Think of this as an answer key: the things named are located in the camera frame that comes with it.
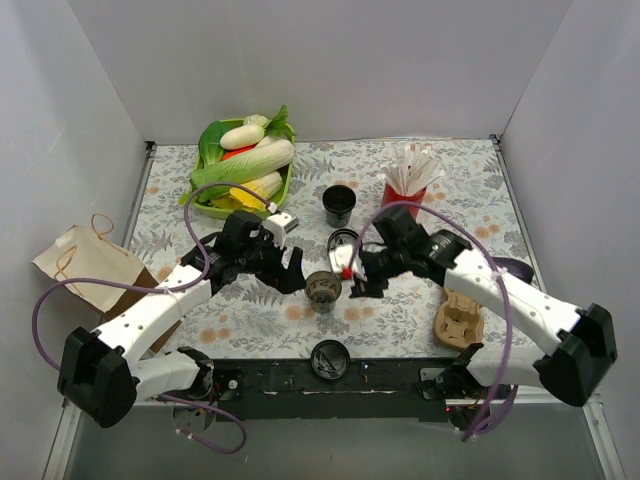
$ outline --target red pepper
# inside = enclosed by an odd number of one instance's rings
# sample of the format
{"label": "red pepper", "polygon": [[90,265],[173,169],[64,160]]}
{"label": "red pepper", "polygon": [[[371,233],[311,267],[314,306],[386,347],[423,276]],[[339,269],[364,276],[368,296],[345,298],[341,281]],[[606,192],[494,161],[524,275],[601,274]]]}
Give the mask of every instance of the red pepper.
{"label": "red pepper", "polygon": [[224,162],[225,160],[229,160],[234,155],[237,155],[237,154],[242,153],[242,152],[247,152],[247,151],[251,150],[253,147],[255,147],[255,145],[250,145],[248,147],[242,147],[242,148],[239,148],[237,150],[231,150],[230,152],[225,153],[222,156],[222,159],[220,161]]}

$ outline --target green basket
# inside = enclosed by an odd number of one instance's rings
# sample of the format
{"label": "green basket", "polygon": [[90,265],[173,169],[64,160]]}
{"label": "green basket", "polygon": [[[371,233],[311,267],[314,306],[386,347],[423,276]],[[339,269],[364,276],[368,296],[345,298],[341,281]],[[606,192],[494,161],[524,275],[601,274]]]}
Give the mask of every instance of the green basket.
{"label": "green basket", "polygon": [[[242,126],[243,121],[244,118],[230,118],[227,120],[221,120],[222,123],[228,124],[231,128]],[[291,128],[292,132],[294,132],[294,135],[290,138],[290,140],[291,143],[295,144],[295,130],[293,130],[293,127],[291,125],[287,124],[287,126]],[[202,168],[202,159],[200,158],[200,155],[198,155],[198,160],[196,161],[194,170],[198,170],[199,168]],[[271,197],[271,201],[278,205],[278,207],[280,207],[287,198],[287,192],[289,191],[289,183],[291,182],[291,174],[293,172],[293,161],[289,165],[287,165],[286,167],[282,167],[278,171],[280,172],[280,175],[282,175],[282,187],[280,187],[280,190],[278,190],[276,194]],[[235,211],[229,210],[227,208],[207,207],[196,202],[193,202],[193,205],[201,212],[204,212],[206,215],[209,215],[213,218],[225,219]],[[267,210],[252,210],[251,212],[255,213],[261,218],[267,218],[269,215],[271,215]]]}

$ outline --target red cup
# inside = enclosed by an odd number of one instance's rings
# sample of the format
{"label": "red cup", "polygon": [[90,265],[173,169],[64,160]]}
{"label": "red cup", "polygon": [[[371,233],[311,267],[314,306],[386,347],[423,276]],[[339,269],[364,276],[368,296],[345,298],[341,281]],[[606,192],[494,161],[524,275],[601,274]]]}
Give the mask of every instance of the red cup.
{"label": "red cup", "polygon": [[[423,188],[418,193],[411,195],[410,197],[405,197],[400,195],[398,192],[396,192],[387,183],[384,187],[384,194],[382,195],[382,203],[380,204],[380,206],[386,205],[387,203],[391,203],[391,202],[399,202],[400,200],[407,201],[407,202],[414,202],[414,203],[422,203],[422,199],[424,198],[425,193],[427,193],[427,187]],[[416,217],[418,216],[418,212],[420,211],[420,209],[418,207],[409,207],[409,206],[407,206],[407,208],[409,209],[409,213],[415,220]]]}

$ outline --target black cup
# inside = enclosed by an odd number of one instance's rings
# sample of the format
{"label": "black cup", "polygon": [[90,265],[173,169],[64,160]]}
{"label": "black cup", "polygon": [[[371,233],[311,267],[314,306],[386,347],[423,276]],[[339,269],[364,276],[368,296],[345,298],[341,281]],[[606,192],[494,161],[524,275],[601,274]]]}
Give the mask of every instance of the black cup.
{"label": "black cup", "polygon": [[327,223],[333,228],[342,228],[349,223],[356,206],[356,193],[344,185],[334,185],[324,191],[322,204],[327,211]]}

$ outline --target black clamp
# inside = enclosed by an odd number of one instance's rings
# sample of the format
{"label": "black clamp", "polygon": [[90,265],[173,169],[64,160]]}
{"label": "black clamp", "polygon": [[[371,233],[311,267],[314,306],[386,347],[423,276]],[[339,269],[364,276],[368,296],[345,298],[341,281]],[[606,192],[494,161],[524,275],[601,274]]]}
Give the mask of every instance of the black clamp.
{"label": "black clamp", "polygon": [[[262,226],[262,219],[253,213],[235,211],[227,218],[221,232],[202,239],[211,266],[207,280],[211,295],[236,280],[240,273],[253,274],[258,280],[280,293],[289,294],[306,286],[302,274],[302,250],[294,247],[285,269],[282,257],[286,248],[273,242],[273,233]],[[182,257],[182,265],[204,269],[202,252],[194,247]]]}
{"label": "black clamp", "polygon": [[351,297],[381,298],[389,278],[404,272],[429,278],[444,285],[447,269],[455,267],[455,258],[471,244],[462,237],[440,230],[429,235],[404,206],[385,210],[373,225],[387,248],[379,252],[360,252],[367,281],[357,280]]}
{"label": "black clamp", "polygon": [[481,343],[469,345],[436,378],[422,381],[422,391],[431,399],[472,398],[480,395],[483,387],[467,371],[467,365],[482,347]]}
{"label": "black clamp", "polygon": [[118,423],[136,401],[136,379],[122,357],[98,338],[76,328],[65,341],[58,391],[102,428]]}

